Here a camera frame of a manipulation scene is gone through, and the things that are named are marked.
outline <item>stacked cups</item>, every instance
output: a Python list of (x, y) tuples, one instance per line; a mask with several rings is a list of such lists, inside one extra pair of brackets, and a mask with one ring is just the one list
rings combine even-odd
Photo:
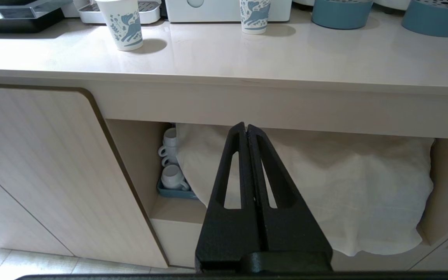
[(167, 129), (163, 135), (163, 145), (158, 149), (158, 155), (163, 157), (162, 184), (167, 189), (190, 190), (185, 182), (181, 168), (177, 162), (177, 133), (176, 128)]

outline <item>blue dog illustration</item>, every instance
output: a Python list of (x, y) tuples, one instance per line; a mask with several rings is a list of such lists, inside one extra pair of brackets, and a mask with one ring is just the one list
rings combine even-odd
[(126, 39), (128, 41), (130, 41), (130, 39), (132, 39), (132, 37), (134, 37), (137, 32), (139, 32), (141, 30), (141, 21), (139, 20), (139, 16), (135, 19), (135, 21), (133, 23), (129, 23), (129, 21), (131, 20), (131, 18), (134, 16), (134, 14), (126, 14), (125, 16), (121, 16), (121, 21), (125, 24), (128, 25), (128, 33), (122, 38), (122, 42), (125, 41)]
[(254, 7), (259, 5), (259, 2), (248, 2), (248, 8), (252, 11), (250, 17), (244, 22), (245, 24), (251, 25), (252, 23), (256, 23), (262, 19), (266, 19), (269, 17), (269, 9), (271, 4), (267, 4), (265, 7), (262, 7), (259, 10), (253, 10)]

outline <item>white espresso cup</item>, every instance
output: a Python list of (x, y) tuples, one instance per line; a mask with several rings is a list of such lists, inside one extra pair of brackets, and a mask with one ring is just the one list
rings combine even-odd
[(117, 49), (135, 50), (143, 45), (137, 0), (96, 0)]
[(160, 157), (168, 156), (172, 163), (177, 163), (177, 147), (166, 147), (165, 145), (158, 149)]
[(176, 158), (171, 158), (171, 157), (164, 157), (162, 158), (162, 166), (166, 167), (167, 165), (178, 165), (179, 163), (177, 162)]
[(167, 129), (163, 133), (163, 145), (165, 147), (177, 147), (176, 128)]
[(185, 182), (183, 172), (179, 166), (167, 165), (162, 171), (162, 184), (167, 189), (189, 190), (190, 186)]

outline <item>white cup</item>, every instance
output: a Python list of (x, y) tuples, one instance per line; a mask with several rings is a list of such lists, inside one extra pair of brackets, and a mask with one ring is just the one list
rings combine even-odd
[(165, 167), (170, 163), (177, 164), (177, 147), (162, 146), (158, 149), (158, 155), (163, 157), (162, 166)]
[(163, 133), (163, 145), (165, 147), (177, 147), (176, 128), (170, 128)]
[(189, 190), (190, 186), (184, 181), (181, 168), (177, 165), (167, 165), (162, 171), (162, 184), (167, 189)]
[(117, 49), (135, 50), (143, 45), (137, 0), (96, 0)]
[(162, 158), (162, 166), (166, 167), (167, 165), (179, 165), (176, 158), (164, 157)]
[(241, 30), (246, 34), (262, 34), (267, 28), (271, 0), (240, 0)]

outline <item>blue container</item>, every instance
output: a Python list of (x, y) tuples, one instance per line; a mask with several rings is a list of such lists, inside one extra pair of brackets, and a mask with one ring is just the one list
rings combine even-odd
[(371, 0), (316, 0), (312, 21), (338, 30), (361, 28), (368, 21), (372, 5)]
[(412, 0), (402, 26), (420, 34), (448, 37), (448, 0)]
[(157, 191), (164, 197), (198, 199), (192, 190), (172, 190), (163, 187), (162, 180), (158, 180)]

